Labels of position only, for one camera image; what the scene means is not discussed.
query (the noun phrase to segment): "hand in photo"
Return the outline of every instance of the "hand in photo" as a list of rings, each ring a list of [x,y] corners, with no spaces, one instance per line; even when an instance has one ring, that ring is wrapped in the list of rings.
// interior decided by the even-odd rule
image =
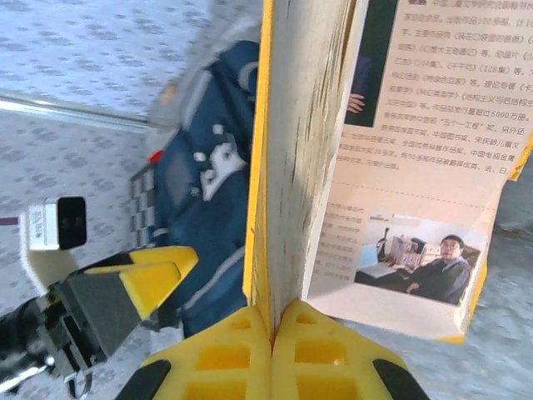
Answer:
[[[417,290],[417,288],[419,288],[420,285],[416,282],[413,282],[411,285],[409,285],[409,287],[407,288],[406,292],[408,293],[411,293],[411,291],[413,290]]]
[[[365,107],[365,97],[361,94],[351,94],[348,99],[348,111],[358,114],[363,111]]]

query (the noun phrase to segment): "man with glasses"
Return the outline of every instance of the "man with glasses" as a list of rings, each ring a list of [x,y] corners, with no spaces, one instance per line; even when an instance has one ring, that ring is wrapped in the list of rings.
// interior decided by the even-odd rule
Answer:
[[[441,256],[412,273],[406,292],[457,305],[471,275],[471,265],[461,255],[464,247],[456,235],[442,239]]]

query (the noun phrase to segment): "checkered pattern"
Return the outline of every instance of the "checkered pattern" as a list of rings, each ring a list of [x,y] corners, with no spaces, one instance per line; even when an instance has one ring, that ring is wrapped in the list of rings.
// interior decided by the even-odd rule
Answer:
[[[130,232],[132,248],[134,249],[153,248],[155,246],[153,233],[156,223],[156,191],[153,168],[154,165],[149,163],[130,180],[132,202]]]

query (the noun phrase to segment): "white logo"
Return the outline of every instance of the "white logo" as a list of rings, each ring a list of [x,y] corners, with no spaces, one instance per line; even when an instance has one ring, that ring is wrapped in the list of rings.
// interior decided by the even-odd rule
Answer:
[[[203,201],[212,199],[218,188],[226,179],[242,170],[247,163],[239,156],[237,148],[232,143],[223,143],[216,146],[209,156],[212,169],[200,173]]]

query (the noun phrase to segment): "open book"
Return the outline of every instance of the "open book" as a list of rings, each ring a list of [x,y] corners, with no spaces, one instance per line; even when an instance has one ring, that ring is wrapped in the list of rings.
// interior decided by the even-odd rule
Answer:
[[[243,288],[271,332],[302,298],[464,334],[530,147],[531,21],[528,2],[265,1]]]

